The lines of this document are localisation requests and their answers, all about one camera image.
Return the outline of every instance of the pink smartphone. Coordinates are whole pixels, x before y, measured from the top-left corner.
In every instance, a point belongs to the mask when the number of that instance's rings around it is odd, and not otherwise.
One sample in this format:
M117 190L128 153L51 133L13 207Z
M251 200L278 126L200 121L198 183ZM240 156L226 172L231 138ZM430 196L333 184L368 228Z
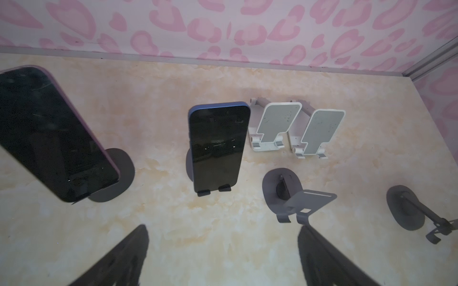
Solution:
M0 144L65 202L119 180L105 149L52 75L38 66L0 72Z

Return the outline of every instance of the pink patterned wall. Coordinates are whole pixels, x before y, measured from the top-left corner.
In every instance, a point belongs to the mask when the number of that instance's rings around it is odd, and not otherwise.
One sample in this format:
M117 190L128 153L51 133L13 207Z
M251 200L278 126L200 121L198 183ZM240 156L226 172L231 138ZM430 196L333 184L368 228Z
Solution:
M458 0L0 0L0 45L404 71Z
M458 57L416 81L415 87L458 163Z

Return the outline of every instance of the white phone stand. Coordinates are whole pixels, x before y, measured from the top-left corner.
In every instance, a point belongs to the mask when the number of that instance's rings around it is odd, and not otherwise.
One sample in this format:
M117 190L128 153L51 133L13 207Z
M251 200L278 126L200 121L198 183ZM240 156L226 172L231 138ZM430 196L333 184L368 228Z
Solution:
M248 124L250 145L254 151L273 151L284 148L283 136L298 115L300 102L272 103L263 97L251 98Z
M302 109L288 131L291 150L299 159L304 159L305 155L327 159L321 145L331 141L345 116L345 110L314 109L306 101L293 102L301 103Z

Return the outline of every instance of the beige marble surface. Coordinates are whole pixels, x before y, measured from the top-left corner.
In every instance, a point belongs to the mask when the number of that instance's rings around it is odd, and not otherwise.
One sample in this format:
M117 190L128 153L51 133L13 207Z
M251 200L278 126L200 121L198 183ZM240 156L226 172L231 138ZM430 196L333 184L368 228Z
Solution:
M262 195L278 167L337 194L311 224L381 285L458 282L458 232L433 245L430 221L406 231L386 204L388 188L404 184L458 218L457 165L409 78L0 55L0 69L29 64L55 76L105 148L129 153L136 176L110 202L70 205L0 149L1 285L67 285L141 223L142 285L305 285L300 225L279 224ZM198 198L184 165L188 109L260 96L346 110L329 159L247 143L233 191Z

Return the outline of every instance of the black phone screen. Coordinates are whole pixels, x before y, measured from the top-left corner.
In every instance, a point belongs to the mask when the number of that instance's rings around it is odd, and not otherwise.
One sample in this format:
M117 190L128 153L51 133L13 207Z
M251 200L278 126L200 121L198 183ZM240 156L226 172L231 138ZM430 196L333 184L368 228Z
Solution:
M248 106L198 109L189 117L196 192L234 186L250 120Z
M116 183L118 171L36 67L0 74L0 144L65 202Z

